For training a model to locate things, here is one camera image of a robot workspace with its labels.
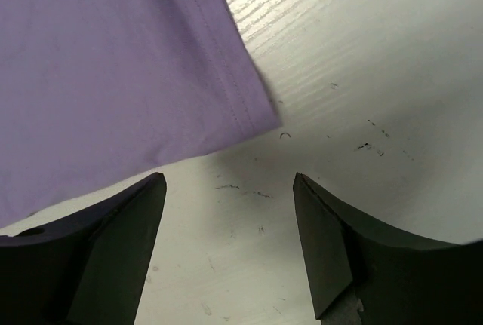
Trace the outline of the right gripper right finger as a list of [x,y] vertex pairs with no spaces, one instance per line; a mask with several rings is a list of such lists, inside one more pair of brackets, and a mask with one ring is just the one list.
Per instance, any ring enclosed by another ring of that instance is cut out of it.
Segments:
[[480,324],[482,242],[393,227],[304,174],[294,204],[315,318],[322,324]]

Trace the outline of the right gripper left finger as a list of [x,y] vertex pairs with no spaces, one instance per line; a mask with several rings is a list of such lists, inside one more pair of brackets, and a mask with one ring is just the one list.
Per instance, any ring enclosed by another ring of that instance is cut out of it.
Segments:
[[3,324],[133,324],[167,186],[153,173],[117,195],[1,237]]

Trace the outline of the purple t shirt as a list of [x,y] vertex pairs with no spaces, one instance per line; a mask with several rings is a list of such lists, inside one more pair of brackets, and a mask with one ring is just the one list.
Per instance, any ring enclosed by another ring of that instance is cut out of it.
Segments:
[[226,0],[1,0],[1,224],[280,124]]

